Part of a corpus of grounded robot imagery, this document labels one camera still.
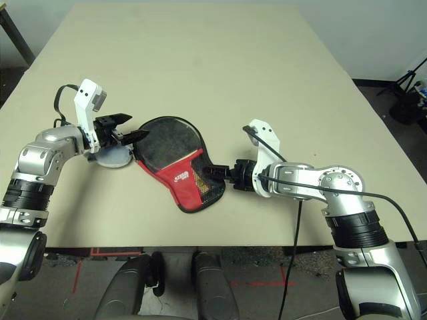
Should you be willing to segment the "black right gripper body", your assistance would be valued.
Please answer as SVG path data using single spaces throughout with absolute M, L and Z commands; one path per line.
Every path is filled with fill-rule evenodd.
M 254 192 L 252 174 L 256 162 L 250 159 L 237 159 L 230 170 L 230 183 L 239 191 Z

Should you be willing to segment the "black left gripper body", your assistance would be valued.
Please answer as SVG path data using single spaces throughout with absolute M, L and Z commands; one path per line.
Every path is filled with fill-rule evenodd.
M 100 147 L 112 147 L 117 145 L 117 140 L 113 136 L 113 130 L 120 124 L 119 120 L 119 115 L 107 115 L 95 118 L 93 126 Z

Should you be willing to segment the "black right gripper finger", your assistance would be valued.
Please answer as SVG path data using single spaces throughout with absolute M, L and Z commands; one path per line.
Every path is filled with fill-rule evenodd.
M 227 165 L 208 165 L 203 167 L 202 173 L 216 181 L 230 181 L 232 179 L 230 167 Z

